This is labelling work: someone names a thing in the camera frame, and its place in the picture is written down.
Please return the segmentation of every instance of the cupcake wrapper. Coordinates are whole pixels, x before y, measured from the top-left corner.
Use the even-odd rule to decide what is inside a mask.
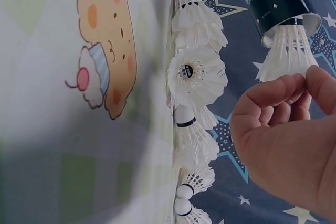
[[[100,77],[100,89],[105,95],[110,82],[110,73],[103,47],[97,43],[89,51],[96,63],[96,71]]]

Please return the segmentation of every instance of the bear ear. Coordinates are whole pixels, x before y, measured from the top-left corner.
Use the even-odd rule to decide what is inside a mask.
[[[98,42],[98,6],[99,0],[77,0],[79,30],[86,42]]]

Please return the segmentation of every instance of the shuttlecock tube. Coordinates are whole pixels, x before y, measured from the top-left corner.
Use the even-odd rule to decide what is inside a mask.
[[[309,0],[245,0],[252,13],[266,47],[274,42],[276,26],[282,22],[303,15],[303,25],[307,36],[315,33],[321,25],[321,17],[317,14]]]

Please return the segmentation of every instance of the finger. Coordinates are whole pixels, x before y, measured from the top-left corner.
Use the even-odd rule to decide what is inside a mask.
[[[309,108],[311,104],[311,95],[306,91],[300,99],[291,106],[290,121],[309,120]]]
[[[336,80],[317,66],[306,74],[307,89],[325,114],[336,113]]]
[[[269,121],[269,126],[287,123],[290,119],[291,108],[287,102],[283,102],[274,108],[274,113]]]
[[[277,106],[288,100],[295,86],[292,76],[283,76],[248,89],[239,99],[231,117],[231,131],[236,142],[250,130],[261,126],[261,108]]]
[[[292,111],[290,105],[297,102],[306,89],[306,80],[304,79],[303,75],[299,73],[294,74],[293,79],[295,81],[295,91],[286,102],[283,102],[274,108],[273,116],[269,121],[270,126],[284,124],[289,121]]]
[[[296,73],[293,75],[293,78],[295,81],[295,91],[292,97],[287,100],[289,105],[292,105],[297,100],[299,100],[302,94],[306,91],[306,80],[303,75]]]
[[[269,120],[271,120],[273,116],[274,108],[272,106],[269,106],[267,108],[261,108],[261,115],[259,117],[259,121],[267,125],[269,123]]]

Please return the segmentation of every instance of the checkered fabric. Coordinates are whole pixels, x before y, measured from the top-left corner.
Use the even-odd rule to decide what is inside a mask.
[[[116,120],[64,84],[86,45],[76,1],[0,0],[0,223],[166,224],[172,0],[128,0],[138,74]]]

